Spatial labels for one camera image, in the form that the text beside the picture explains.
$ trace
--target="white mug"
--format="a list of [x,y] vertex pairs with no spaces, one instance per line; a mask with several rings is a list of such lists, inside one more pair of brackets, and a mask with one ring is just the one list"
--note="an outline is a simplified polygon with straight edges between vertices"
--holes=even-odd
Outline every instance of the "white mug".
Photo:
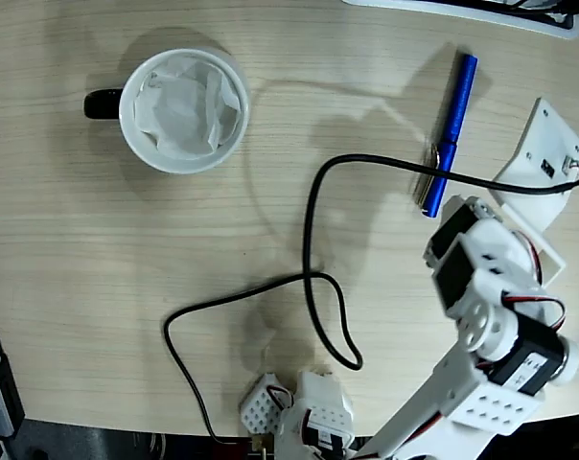
[[[210,154],[194,158],[171,158],[160,153],[148,134],[136,127],[134,101],[147,75],[170,57],[182,55],[200,58],[217,65],[234,85],[241,104],[238,124],[223,145]],[[89,93],[83,103],[87,118],[117,120],[127,144],[148,165],[165,173],[192,174],[210,170],[228,158],[244,137],[251,112],[247,79],[239,64],[227,53],[215,48],[179,48],[165,51],[140,64],[127,79],[123,89],[102,89]]]

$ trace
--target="metal clip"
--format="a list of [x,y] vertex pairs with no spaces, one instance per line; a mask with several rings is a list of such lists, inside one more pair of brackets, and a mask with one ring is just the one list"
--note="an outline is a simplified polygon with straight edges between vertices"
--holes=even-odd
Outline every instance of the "metal clip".
[[[435,168],[438,169],[439,165],[441,164],[441,157],[439,155],[439,149],[436,147],[435,144],[431,144],[430,145],[430,164],[428,166],[430,166],[431,168]],[[422,187],[422,193],[420,194],[419,199],[417,200],[417,203],[420,206],[424,206],[424,200],[426,199],[426,196],[428,195],[428,191],[430,190],[430,185],[432,184],[432,181],[434,180],[434,177],[431,175],[427,175],[424,179],[423,182],[423,187]]]

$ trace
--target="tissue paper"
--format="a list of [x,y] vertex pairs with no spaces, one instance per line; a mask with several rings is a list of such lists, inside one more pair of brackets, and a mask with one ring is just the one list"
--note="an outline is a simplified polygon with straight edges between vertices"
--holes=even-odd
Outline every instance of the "tissue paper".
[[196,57],[171,57],[155,67],[134,101],[136,127],[160,153],[178,159],[214,152],[240,116],[239,96],[225,73]]

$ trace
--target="black mug handle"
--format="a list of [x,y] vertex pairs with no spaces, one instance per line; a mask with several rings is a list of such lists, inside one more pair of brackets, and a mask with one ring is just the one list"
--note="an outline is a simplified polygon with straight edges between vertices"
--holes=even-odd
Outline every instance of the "black mug handle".
[[85,117],[92,120],[118,120],[119,101],[123,89],[100,89],[92,91],[82,104]]

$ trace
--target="white mounting plate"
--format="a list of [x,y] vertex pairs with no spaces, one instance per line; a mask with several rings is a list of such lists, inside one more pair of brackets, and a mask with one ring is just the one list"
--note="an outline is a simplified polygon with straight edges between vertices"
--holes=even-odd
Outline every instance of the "white mounting plate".
[[[495,178],[496,182],[525,187],[550,187],[577,180],[579,172],[563,172],[567,157],[579,161],[579,137],[544,99],[538,99],[514,158]],[[553,169],[550,177],[544,161]],[[502,210],[541,248],[544,286],[566,267],[564,259],[543,237],[543,231],[567,205],[570,192],[557,195],[518,195],[491,192]]]
[[446,16],[464,17],[477,21],[493,22],[505,26],[517,27],[527,31],[538,32],[540,34],[558,36],[565,39],[573,39],[579,36],[579,19],[573,17],[573,27],[570,30],[550,26],[537,21],[531,21],[523,17],[499,14],[496,12],[476,10],[473,8],[457,7],[455,5],[445,5],[436,2],[423,0],[343,0],[351,5],[364,7],[391,8],[395,10],[407,10],[412,12],[433,12]]
[[269,386],[284,388],[277,376],[264,374],[241,404],[241,422],[251,434],[274,434],[282,409],[277,407],[266,390]]

